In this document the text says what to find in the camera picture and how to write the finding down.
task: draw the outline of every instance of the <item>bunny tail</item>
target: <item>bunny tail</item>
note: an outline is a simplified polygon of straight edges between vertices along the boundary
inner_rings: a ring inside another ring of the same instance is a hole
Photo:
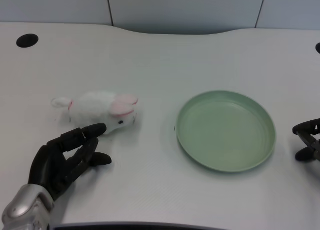
[[[58,98],[53,98],[51,100],[51,105],[53,107],[67,107],[71,104],[72,99],[67,98],[67,97],[58,97]]]

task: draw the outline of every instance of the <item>robotic hand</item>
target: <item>robotic hand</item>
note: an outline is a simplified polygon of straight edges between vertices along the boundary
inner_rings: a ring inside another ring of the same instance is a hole
[[[77,128],[49,141],[37,152],[23,185],[2,214],[3,230],[46,230],[54,201],[90,166],[106,165],[111,158],[95,152],[103,123]],[[74,156],[63,153],[80,147]]]
[[[295,154],[297,161],[320,161],[320,142],[311,135],[320,133],[320,118],[298,124],[292,129],[295,135],[306,144],[306,147]]]

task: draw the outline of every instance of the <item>black grommet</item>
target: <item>black grommet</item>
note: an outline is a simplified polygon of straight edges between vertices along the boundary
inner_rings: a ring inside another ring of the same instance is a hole
[[[39,40],[39,37],[35,34],[26,34],[23,36],[20,36],[17,41],[16,45],[21,48],[27,48],[30,46],[35,45]]]
[[[315,45],[315,50],[320,54],[320,43]]]

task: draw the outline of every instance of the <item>green plate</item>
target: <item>green plate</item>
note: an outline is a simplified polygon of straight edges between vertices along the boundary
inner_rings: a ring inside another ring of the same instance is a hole
[[[276,129],[266,110],[247,96],[210,91],[189,100],[176,122],[183,149],[214,170],[253,168],[273,152]]]

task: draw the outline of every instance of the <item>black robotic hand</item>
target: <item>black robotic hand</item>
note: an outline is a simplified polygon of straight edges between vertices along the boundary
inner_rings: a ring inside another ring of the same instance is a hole
[[[320,118],[300,123],[293,127],[292,132],[298,135],[306,147],[295,154],[297,161],[320,161],[320,143],[311,135],[320,133]]]
[[[98,123],[49,141],[39,149],[32,162],[28,184],[43,186],[56,200],[88,167],[110,164],[108,155],[95,152],[97,137],[106,129],[105,124]],[[74,156],[66,160],[63,153],[80,146]]]

